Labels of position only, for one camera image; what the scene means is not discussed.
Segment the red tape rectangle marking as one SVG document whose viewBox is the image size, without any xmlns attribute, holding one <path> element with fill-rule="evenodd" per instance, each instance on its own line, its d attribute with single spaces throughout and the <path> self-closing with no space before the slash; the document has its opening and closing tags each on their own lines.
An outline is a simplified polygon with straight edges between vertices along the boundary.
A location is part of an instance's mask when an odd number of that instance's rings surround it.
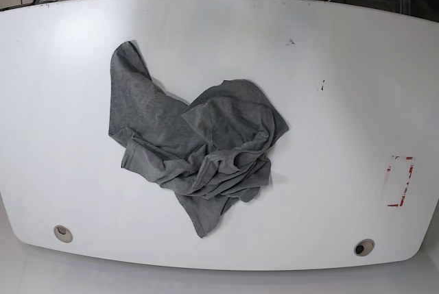
<svg viewBox="0 0 439 294">
<path fill-rule="evenodd" d="M 414 157 L 392 156 L 385 174 L 383 201 L 387 207 L 401 207 L 414 169 Z"/>
</svg>

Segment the grey t-shirt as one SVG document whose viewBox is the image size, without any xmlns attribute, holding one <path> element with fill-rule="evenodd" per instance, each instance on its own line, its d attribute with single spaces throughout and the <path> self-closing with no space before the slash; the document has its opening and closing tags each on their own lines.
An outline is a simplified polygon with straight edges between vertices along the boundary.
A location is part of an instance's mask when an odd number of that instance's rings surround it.
<svg viewBox="0 0 439 294">
<path fill-rule="evenodd" d="M 152 81 L 127 41 L 112 55 L 110 83 L 108 134 L 125 149 L 122 167 L 173 191 L 199 237 L 268 185 L 267 151 L 289 128 L 252 82 L 223 81 L 187 104 Z"/>
</svg>

